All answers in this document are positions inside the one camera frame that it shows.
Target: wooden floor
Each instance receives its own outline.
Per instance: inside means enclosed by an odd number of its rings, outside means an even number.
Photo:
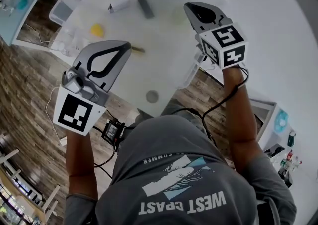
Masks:
[[[41,24],[35,11],[27,23],[40,29],[45,38],[49,38],[58,26]],[[37,37],[30,30],[21,32],[21,39],[34,40]],[[47,198],[56,185],[61,189],[57,194],[59,201],[56,213],[63,217],[65,197],[68,192],[68,176],[65,169],[65,148],[60,145],[53,131],[45,107],[52,89],[59,85],[62,72],[67,65],[50,53],[40,52],[18,46],[8,47],[0,38],[0,145],[6,153],[18,148],[19,154],[11,160]],[[53,92],[48,106],[52,118],[57,90]],[[203,113],[223,98],[223,88],[200,71],[191,85],[176,92],[174,98],[185,107],[192,107]],[[112,95],[106,107],[120,121],[132,123],[138,115],[137,109],[119,97]],[[103,128],[107,114],[99,120]],[[230,158],[225,129],[225,108],[221,106],[207,117],[207,125],[217,141],[222,154]],[[58,137],[65,136],[64,131],[55,126]],[[112,148],[91,131],[95,163],[106,161],[112,154]],[[116,157],[104,168],[111,172]],[[96,171],[98,192],[101,195],[107,189],[110,179],[100,169]]]

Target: gray t-shirt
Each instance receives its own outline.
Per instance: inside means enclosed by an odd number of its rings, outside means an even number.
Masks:
[[[261,210],[270,210],[272,224],[293,223],[293,198],[265,155],[242,176],[205,134],[170,115],[146,120],[130,133],[98,202],[67,197],[64,224],[252,225],[258,200],[268,204]]]

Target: person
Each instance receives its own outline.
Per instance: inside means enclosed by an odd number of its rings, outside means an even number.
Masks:
[[[223,70],[225,95],[242,83]],[[256,141],[247,90],[226,102],[231,169],[204,130],[180,114],[147,119],[122,143],[109,188],[98,199],[89,135],[67,133],[69,195],[64,224],[218,224],[294,222],[290,191]]]

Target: yellow sponge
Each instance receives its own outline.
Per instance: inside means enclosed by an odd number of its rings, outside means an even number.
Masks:
[[[99,38],[104,38],[105,36],[105,31],[104,28],[100,24],[95,24],[91,27],[90,32],[92,35],[95,35]]]

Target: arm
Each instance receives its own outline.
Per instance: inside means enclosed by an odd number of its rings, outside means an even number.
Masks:
[[[223,78],[226,96],[244,81],[238,68],[224,69]],[[226,119],[233,162],[237,172],[242,173],[254,158],[263,155],[256,141],[256,120],[245,86],[226,102]]]
[[[82,136],[67,131],[66,170],[69,174],[69,194],[81,194],[98,199],[89,134]]]

